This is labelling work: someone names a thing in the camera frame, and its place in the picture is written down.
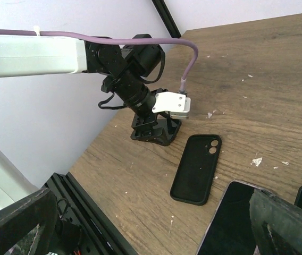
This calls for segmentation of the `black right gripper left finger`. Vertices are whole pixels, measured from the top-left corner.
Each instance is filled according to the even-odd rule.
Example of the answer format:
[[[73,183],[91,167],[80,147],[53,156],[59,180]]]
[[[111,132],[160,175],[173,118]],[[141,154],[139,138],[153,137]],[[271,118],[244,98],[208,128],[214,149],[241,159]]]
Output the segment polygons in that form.
[[[42,188],[0,210],[0,254],[17,244],[19,254],[48,254],[58,219],[56,196]]]

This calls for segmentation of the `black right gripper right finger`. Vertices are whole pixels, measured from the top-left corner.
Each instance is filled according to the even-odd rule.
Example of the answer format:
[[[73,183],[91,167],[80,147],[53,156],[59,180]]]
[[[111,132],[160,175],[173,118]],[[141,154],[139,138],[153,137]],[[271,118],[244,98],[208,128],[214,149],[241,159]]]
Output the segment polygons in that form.
[[[302,254],[302,209],[266,190],[249,201],[251,227],[260,254]]]

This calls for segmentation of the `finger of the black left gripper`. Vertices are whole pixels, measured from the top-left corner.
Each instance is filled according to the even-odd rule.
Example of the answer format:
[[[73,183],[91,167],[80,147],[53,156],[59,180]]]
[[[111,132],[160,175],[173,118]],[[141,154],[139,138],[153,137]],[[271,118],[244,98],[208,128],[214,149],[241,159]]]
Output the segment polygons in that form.
[[[181,126],[180,120],[162,118],[145,122],[142,118],[133,120],[133,139],[135,141],[169,146],[177,136]]]

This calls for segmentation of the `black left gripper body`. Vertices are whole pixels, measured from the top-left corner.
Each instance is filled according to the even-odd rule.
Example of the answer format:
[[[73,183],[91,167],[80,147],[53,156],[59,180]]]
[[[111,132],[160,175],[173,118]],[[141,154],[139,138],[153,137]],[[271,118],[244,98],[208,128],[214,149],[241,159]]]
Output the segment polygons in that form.
[[[134,141],[166,141],[166,120],[166,112],[149,113],[144,117],[135,114],[130,138]]]

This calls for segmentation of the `purple edged smartphone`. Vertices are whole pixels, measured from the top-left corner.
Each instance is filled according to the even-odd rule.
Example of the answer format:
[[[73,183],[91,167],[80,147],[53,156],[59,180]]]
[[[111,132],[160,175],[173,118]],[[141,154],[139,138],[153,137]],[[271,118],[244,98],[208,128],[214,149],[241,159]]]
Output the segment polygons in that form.
[[[260,254],[249,214],[249,201],[263,187],[231,181],[217,206],[197,254]]]

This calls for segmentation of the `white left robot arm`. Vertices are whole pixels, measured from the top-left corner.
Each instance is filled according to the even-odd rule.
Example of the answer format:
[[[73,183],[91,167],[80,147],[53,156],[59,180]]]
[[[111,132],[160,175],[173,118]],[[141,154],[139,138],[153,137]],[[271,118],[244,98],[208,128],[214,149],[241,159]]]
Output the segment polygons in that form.
[[[165,67],[163,44],[181,44],[181,39],[131,39],[90,37],[71,32],[0,30],[0,78],[45,74],[100,73],[101,90],[118,96],[123,108],[134,111],[131,138],[168,146],[181,121],[171,110],[159,110],[164,89],[150,91],[146,77]]]

